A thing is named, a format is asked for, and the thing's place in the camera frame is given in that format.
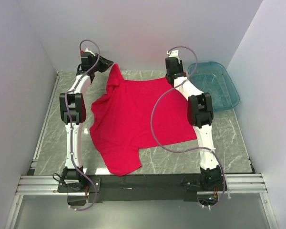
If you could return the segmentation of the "teal plastic basket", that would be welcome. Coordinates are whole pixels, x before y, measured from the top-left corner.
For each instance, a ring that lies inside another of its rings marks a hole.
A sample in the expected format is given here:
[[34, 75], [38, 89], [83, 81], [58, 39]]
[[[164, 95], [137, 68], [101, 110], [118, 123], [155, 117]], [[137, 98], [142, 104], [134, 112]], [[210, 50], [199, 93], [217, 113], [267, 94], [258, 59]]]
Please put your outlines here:
[[238, 91], [223, 65], [218, 62], [193, 63], [187, 71], [191, 74], [193, 70], [196, 71], [190, 82], [211, 95], [215, 112], [230, 110], [239, 104]]

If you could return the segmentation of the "red t shirt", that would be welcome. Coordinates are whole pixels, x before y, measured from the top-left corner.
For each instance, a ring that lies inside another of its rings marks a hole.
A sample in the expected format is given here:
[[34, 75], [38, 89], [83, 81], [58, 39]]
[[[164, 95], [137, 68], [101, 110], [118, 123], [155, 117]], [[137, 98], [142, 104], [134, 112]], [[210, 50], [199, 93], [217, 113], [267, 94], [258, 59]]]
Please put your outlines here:
[[170, 145], [197, 136], [187, 120], [187, 100], [165, 78], [124, 79], [119, 65], [109, 73], [106, 93], [92, 103], [90, 135], [110, 173], [129, 174], [141, 167], [139, 149]]

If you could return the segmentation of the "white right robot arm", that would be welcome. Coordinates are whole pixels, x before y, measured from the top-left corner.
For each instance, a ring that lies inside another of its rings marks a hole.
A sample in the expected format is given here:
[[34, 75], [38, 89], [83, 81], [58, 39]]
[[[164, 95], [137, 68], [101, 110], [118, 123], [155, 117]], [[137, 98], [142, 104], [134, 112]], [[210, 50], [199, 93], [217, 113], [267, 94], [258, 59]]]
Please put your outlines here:
[[200, 186], [204, 190], [223, 187], [226, 190], [225, 175], [221, 163], [215, 155], [212, 138], [214, 118], [212, 98], [196, 88], [183, 70], [178, 51], [173, 51], [165, 59], [166, 79], [187, 100], [187, 119], [197, 136], [200, 151]]

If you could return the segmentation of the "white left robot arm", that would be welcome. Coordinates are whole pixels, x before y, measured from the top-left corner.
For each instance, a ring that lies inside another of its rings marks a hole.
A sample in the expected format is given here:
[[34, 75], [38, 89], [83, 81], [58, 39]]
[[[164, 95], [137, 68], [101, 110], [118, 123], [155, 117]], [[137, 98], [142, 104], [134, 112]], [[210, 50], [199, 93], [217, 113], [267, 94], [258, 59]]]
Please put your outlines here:
[[82, 128], [87, 116], [84, 93], [92, 84], [96, 72], [105, 72], [113, 65], [113, 61], [89, 49], [81, 50], [80, 54], [81, 63], [77, 68], [75, 82], [67, 92], [59, 95], [60, 116], [67, 134], [66, 161], [60, 184], [76, 192], [88, 185], [87, 179], [83, 177], [81, 153]]

